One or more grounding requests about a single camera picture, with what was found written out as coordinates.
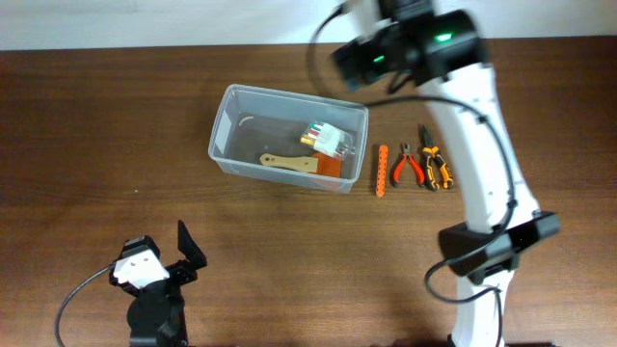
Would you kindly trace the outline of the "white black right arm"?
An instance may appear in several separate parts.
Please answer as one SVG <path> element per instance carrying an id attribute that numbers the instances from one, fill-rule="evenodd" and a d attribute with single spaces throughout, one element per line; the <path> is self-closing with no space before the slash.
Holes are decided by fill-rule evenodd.
<path id="1" fill-rule="evenodd" d="M 521 256 L 559 228 L 528 188 L 496 95 L 496 77 L 481 35 L 462 10 L 436 13 L 429 1 L 345 1 L 338 14 L 356 18 L 358 37 L 334 53 L 350 89 L 406 74 L 416 99 L 440 129 L 466 219 L 439 234 L 439 269 L 457 280 L 454 347 L 501 346 L 507 289 Z"/>

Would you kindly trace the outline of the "orange scraper wooden handle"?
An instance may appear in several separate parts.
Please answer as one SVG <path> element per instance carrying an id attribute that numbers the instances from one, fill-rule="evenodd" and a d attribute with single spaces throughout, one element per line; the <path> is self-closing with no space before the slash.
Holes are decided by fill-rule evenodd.
<path id="1" fill-rule="evenodd" d="M 353 182 L 342 177 L 342 160 L 319 151 L 308 156 L 259 156 L 260 168 L 246 167 L 245 176 L 311 189 L 348 192 Z"/>

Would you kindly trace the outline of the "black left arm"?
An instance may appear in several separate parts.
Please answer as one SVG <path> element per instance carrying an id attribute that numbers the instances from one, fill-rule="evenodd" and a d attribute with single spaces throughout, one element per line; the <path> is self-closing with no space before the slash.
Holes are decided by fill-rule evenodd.
<path id="1" fill-rule="evenodd" d="M 181 287 L 198 279 L 207 259 L 182 221 L 177 248 L 184 257 L 165 266 L 156 243 L 145 235 L 126 241 L 112 265 L 110 284 L 134 297 L 126 313 L 131 346 L 189 344 Z"/>

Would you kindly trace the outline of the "clear box of coloured bits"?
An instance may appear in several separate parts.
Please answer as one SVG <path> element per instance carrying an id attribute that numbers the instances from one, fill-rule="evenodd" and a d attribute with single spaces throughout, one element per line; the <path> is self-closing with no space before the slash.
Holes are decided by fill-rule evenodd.
<path id="1" fill-rule="evenodd" d="M 353 135 L 321 121 L 310 123 L 301 135 L 300 142 L 337 160 L 344 160 L 356 152 Z"/>

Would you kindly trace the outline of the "clear plastic container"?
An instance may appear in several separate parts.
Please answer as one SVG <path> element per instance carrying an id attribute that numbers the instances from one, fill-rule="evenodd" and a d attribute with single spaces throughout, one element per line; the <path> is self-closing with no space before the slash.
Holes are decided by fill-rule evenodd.
<path id="1" fill-rule="evenodd" d="M 348 193 L 361 173 L 368 120 L 368 109 L 358 103 L 234 84 L 221 100 L 208 155 L 227 174 Z M 328 123 L 353 136 L 355 151 L 342 160 L 338 177 L 260 163 L 264 154 L 312 156 L 314 150 L 301 142 L 301 136 L 316 122 Z"/>

